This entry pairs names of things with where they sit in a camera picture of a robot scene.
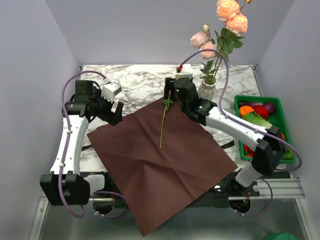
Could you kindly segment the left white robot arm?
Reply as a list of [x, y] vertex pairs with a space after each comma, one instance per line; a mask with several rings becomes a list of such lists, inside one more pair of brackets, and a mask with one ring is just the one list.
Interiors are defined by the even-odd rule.
[[102, 173], [81, 176], [80, 156], [86, 131], [95, 118], [112, 126], [122, 121], [123, 103], [112, 110], [121, 90], [115, 82], [98, 86], [95, 81], [76, 80], [75, 93], [62, 108], [63, 130], [55, 162], [49, 174], [40, 177], [40, 186], [51, 205], [85, 205], [94, 193], [101, 198], [110, 194], [111, 185]]

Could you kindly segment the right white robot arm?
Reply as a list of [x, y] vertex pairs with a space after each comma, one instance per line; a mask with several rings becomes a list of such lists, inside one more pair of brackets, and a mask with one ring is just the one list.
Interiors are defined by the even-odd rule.
[[223, 131], [254, 151], [251, 162], [230, 183], [230, 191], [236, 196], [247, 192], [249, 185], [260, 177], [271, 176], [285, 155], [285, 141], [278, 127], [265, 128], [227, 113], [216, 103], [200, 98], [195, 84], [188, 77], [167, 77], [163, 98], [177, 102], [193, 122]]

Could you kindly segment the dark red wrapping paper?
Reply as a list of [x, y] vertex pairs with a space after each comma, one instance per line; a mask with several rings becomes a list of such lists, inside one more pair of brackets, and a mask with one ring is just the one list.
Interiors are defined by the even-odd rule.
[[[179, 130], [187, 135], [203, 128], [182, 113], [176, 103], [164, 116], [161, 99], [126, 115], [116, 126], [104, 126], [160, 129], [161, 134]], [[220, 147], [204, 151], [98, 150], [96, 153], [124, 196], [143, 236], [153, 232], [237, 168]]]

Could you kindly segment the black ribbon gold lettering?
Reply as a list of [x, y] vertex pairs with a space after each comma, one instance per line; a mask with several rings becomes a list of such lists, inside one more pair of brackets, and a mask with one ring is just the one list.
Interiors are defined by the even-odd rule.
[[96, 151], [191, 151], [228, 149], [235, 145], [231, 140], [222, 145], [203, 128], [196, 129], [190, 135], [179, 130], [142, 128], [112, 128], [102, 126], [87, 134], [89, 143], [82, 149], [94, 148]]

